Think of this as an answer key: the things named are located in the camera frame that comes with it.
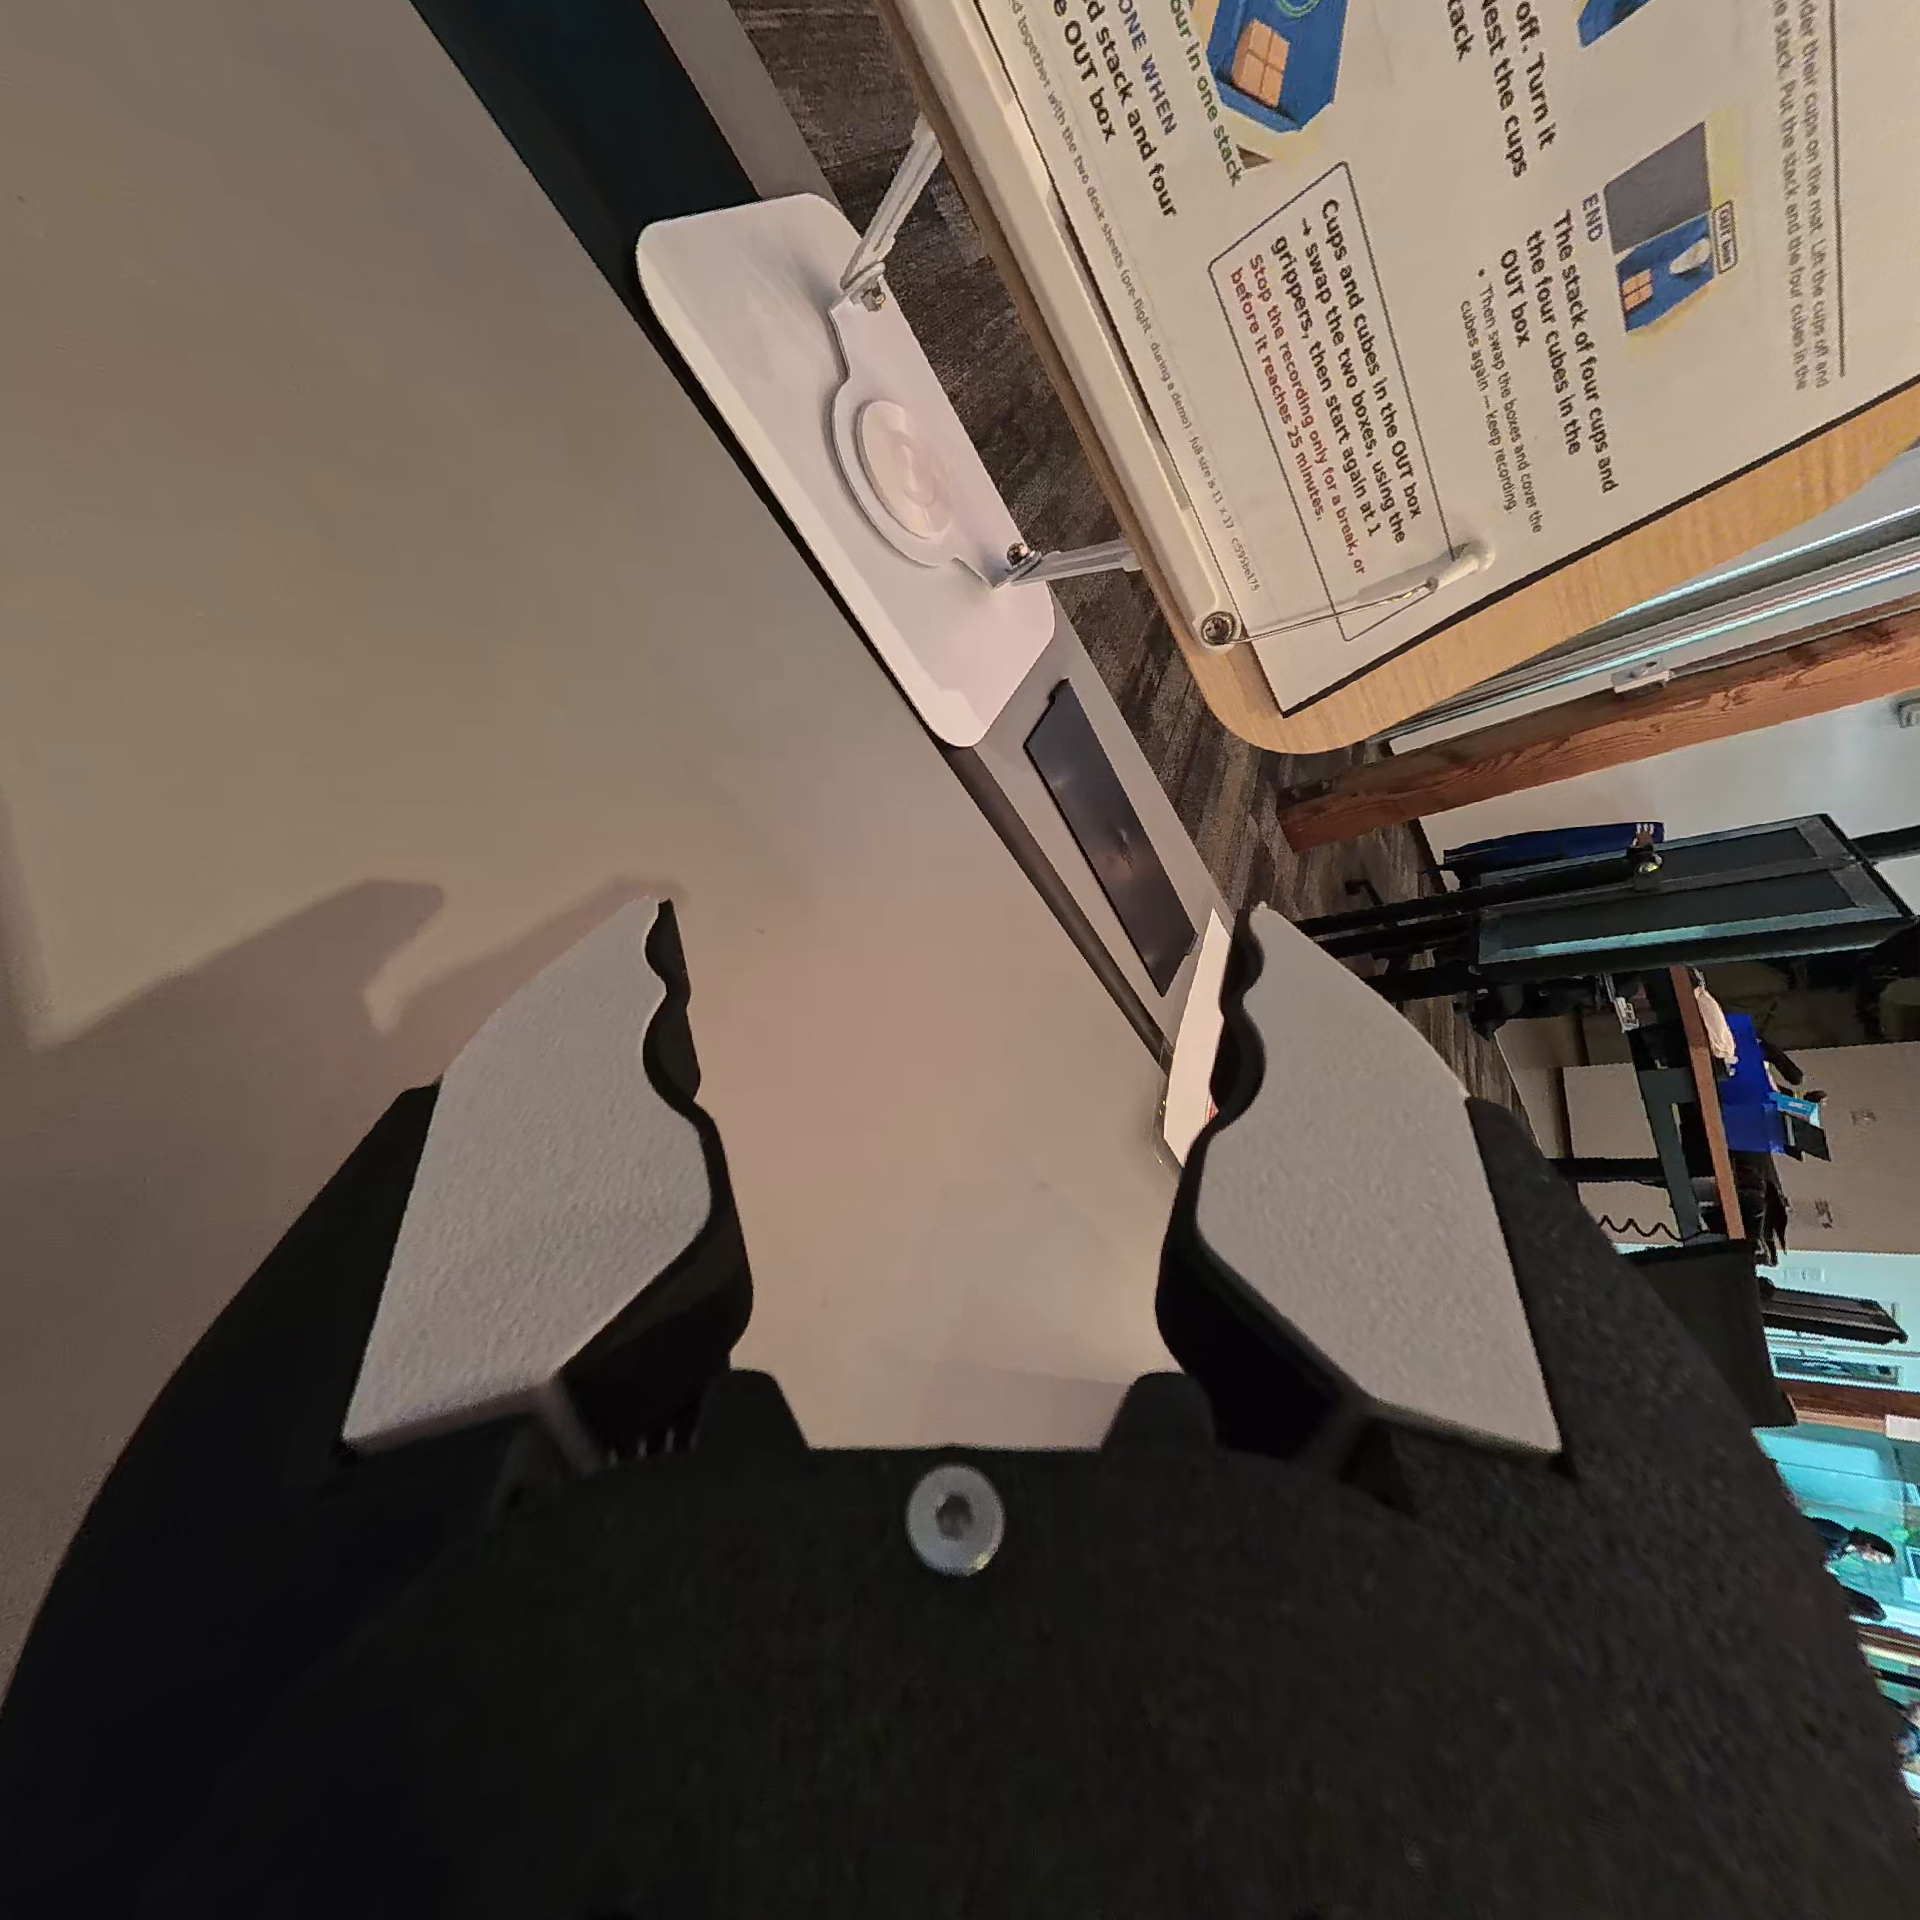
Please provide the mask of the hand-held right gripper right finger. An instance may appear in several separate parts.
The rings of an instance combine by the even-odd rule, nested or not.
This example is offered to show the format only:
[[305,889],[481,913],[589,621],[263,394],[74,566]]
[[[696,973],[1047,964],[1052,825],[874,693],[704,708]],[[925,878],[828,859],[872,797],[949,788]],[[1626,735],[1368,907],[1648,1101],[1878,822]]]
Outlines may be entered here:
[[1278,909],[1222,971],[1213,1116],[1164,1239],[1157,1323],[1237,1454],[1329,1473],[1377,1431],[1564,1450],[1458,1077]]

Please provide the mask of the printed instruction sheet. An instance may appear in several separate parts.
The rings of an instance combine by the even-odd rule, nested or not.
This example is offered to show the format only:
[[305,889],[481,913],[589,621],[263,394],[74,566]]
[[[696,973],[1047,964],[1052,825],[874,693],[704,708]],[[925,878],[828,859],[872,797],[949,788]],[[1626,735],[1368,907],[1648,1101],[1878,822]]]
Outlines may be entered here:
[[1376,718],[1824,514],[1914,437],[1914,5],[967,5],[1273,707]]

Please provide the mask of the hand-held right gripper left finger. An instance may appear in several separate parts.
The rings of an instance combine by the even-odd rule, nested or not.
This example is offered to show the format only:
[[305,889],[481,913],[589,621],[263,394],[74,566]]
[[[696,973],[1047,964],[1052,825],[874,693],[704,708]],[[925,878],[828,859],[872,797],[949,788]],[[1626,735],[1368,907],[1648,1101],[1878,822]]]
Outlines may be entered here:
[[357,1454],[532,1422],[566,1465],[684,1447],[751,1316],[679,915],[624,902],[433,1089],[359,1377]]

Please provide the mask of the laminated paper sheet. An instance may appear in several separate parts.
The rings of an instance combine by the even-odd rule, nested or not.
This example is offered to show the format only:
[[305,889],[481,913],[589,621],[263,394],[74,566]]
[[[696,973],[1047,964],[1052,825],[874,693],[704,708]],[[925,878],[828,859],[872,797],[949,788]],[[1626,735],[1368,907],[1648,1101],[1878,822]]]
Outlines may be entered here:
[[1184,1011],[1172,1036],[1166,1089],[1159,1107],[1159,1134],[1168,1161],[1186,1169],[1196,1141],[1216,1116],[1216,1065],[1224,1041],[1226,971],[1244,915],[1212,913],[1191,958]]

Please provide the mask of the black framed board stand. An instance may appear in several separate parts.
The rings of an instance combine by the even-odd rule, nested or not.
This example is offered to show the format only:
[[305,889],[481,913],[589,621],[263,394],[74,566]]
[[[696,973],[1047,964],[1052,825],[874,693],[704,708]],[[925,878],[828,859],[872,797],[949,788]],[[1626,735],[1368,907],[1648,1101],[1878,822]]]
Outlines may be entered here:
[[1912,825],[1846,834],[1825,814],[1669,838],[1656,822],[1516,831],[1442,859],[1438,894],[1309,919],[1394,1005],[1449,1001],[1481,1036],[1556,1017],[1669,969],[1863,954],[1914,929],[1885,867]]

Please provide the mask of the wooden beam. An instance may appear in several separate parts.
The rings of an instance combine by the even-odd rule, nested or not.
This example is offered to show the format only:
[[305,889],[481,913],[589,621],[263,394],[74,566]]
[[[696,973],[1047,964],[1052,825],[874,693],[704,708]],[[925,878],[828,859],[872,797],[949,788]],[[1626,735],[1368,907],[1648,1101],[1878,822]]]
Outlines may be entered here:
[[1692,667],[1662,686],[1598,690],[1353,766],[1288,791],[1279,831],[1296,852],[1349,843],[1432,814],[1730,735],[1869,703],[1917,683],[1917,603],[1818,626],[1766,650]]

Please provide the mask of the wooden document stand white base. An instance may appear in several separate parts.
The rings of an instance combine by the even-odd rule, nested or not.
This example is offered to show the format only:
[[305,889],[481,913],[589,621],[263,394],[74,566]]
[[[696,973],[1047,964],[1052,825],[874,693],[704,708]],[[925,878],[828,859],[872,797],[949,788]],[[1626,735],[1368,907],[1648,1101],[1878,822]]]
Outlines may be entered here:
[[[1048,647],[1054,588],[1122,570],[1152,588],[1216,718],[1282,753],[1353,746],[1545,655],[1482,669],[1386,718],[1374,707],[1284,718],[1260,678],[1193,641],[1182,597],[1160,574],[1160,545],[1136,523],[1132,479],[1143,478],[1143,492],[1172,509],[1182,495],[1166,492],[1160,438],[1113,351],[1058,202],[1025,167],[1032,145],[1014,127],[1020,181],[1004,183],[997,159],[975,157],[975,132],[1001,151],[997,86],[970,107],[973,58],[960,55],[954,81],[945,59],[924,58],[924,14],[953,6],[967,5],[882,6],[919,122],[865,231],[828,199],[789,197],[652,223],[634,250],[640,287],[671,345],[921,722],[949,748],[975,748]],[[889,253],[938,162],[1111,501],[1118,539],[1048,553],[1022,535],[900,309]]]

